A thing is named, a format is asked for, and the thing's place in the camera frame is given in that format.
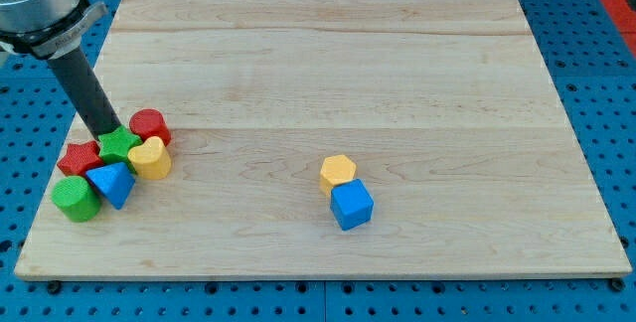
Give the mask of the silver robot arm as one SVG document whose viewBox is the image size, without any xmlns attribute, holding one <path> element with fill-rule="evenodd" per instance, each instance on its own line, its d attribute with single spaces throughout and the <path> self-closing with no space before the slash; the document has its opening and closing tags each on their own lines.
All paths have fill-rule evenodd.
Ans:
<svg viewBox="0 0 636 322">
<path fill-rule="evenodd" d="M 1 50 L 57 59 L 106 14 L 104 3 L 89 0 L 1 0 Z"/>
</svg>

